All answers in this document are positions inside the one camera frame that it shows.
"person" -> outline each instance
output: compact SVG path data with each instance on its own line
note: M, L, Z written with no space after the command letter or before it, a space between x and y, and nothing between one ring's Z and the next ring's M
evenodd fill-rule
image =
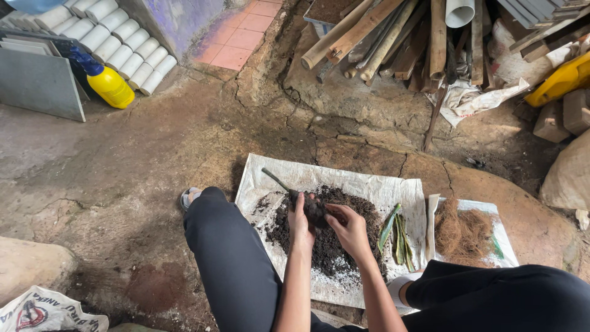
M219 188L181 195L186 242L221 332L366 331L332 327L310 311L315 231L303 214L303 199L300 193L288 215L290 247L281 282L258 233ZM423 272L394 279L388 289L364 218L348 206L326 208L328 224L359 268L370 332L590 329L590 285L546 266L482 269L430 261ZM394 301L421 311L400 317Z

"black pants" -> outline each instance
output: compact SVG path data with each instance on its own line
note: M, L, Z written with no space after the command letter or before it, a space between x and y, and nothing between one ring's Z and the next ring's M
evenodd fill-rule
M237 206L209 187L191 204L184 227L220 331L270 331L282 283ZM480 269L430 261L407 300L422 310L402 318L409 332L590 331L590 285L545 266ZM311 315L312 332L363 331L336 329Z

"yellow plastic container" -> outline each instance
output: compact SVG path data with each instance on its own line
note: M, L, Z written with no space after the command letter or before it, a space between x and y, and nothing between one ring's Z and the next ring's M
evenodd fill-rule
M78 47L72 47L71 58L84 68L88 83L110 106L124 109L135 99L135 92L116 71L101 65L89 54L81 54Z
M525 100L533 107L540 107L570 91L587 88L589 83L590 52L562 64Z

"sack logo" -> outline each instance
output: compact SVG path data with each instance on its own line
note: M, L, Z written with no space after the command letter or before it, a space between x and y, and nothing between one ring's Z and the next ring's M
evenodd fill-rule
M35 327L47 320L47 310L41 307L36 307L33 300L25 302L22 310L18 313L17 318L17 332L27 327Z

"wall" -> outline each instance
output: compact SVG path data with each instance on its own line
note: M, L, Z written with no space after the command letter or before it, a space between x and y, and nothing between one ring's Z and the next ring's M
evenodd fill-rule
M224 8L223 0L119 0L150 35L178 60L193 38Z

